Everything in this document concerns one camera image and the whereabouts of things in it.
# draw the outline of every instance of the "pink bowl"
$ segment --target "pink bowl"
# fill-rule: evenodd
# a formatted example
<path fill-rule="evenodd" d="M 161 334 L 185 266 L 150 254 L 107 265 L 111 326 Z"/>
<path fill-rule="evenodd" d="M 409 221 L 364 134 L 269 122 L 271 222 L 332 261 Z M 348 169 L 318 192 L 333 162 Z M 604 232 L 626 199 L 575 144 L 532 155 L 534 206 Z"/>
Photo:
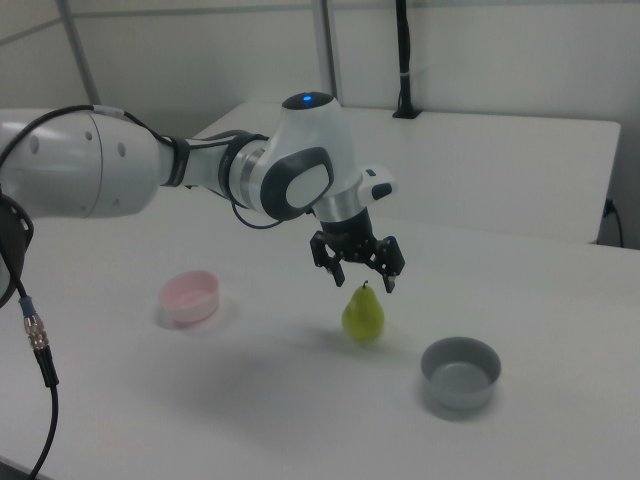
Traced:
<path fill-rule="evenodd" d="M 194 323 L 218 309 L 220 282 L 206 270 L 192 270 L 173 277 L 160 290 L 160 305 L 174 321 Z"/>

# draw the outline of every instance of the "wall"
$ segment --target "wall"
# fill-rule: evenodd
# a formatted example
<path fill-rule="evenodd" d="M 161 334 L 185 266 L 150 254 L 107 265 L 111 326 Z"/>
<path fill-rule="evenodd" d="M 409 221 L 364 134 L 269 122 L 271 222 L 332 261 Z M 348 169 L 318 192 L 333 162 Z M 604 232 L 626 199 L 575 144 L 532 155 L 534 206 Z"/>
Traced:
<path fill-rule="evenodd" d="M 395 2 L 333 3 L 344 103 L 395 108 Z M 490 3 L 442 0 L 410 8 L 415 103 L 431 111 L 621 123 L 610 195 L 626 246 L 640 248 L 640 4 Z M 617 245 L 612 217 L 600 237 Z"/>
<path fill-rule="evenodd" d="M 85 103 L 56 3 L 0 1 L 0 108 Z"/>
<path fill-rule="evenodd" d="M 70 7 L 101 102 L 162 132 L 193 135 L 241 102 L 324 88 L 309 0 Z"/>

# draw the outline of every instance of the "pear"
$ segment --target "pear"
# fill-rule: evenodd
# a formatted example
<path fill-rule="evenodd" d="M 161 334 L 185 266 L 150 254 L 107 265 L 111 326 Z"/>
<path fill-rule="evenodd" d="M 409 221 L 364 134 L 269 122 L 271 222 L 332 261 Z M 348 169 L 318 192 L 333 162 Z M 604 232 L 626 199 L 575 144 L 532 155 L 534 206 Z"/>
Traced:
<path fill-rule="evenodd" d="M 364 282 L 342 313 L 342 327 L 356 341 L 374 340 L 382 333 L 384 311 L 376 294 Z"/>

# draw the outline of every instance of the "gray bowl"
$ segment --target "gray bowl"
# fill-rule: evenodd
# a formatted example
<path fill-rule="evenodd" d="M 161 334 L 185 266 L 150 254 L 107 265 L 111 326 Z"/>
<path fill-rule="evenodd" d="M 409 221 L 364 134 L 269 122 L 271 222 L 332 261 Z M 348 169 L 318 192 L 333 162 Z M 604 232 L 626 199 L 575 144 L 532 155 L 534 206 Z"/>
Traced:
<path fill-rule="evenodd" d="M 502 368 L 489 345 L 465 337 L 445 338 L 431 345 L 422 355 L 421 367 L 429 394 L 455 410 L 485 404 Z"/>

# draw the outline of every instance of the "bowl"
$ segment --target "bowl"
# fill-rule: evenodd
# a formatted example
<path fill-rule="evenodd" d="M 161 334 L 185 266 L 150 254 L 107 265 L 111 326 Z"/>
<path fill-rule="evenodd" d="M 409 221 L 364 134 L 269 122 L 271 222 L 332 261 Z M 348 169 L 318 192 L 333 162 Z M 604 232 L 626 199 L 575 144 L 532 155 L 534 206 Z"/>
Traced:
<path fill-rule="evenodd" d="M 160 290 L 159 302 L 175 322 L 204 320 L 220 305 L 220 282 L 206 270 L 191 270 L 170 279 Z"/>
<path fill-rule="evenodd" d="M 422 355 L 427 391 L 445 407 L 469 410 L 493 396 L 502 369 L 500 357 L 487 344 L 466 337 L 437 341 Z"/>

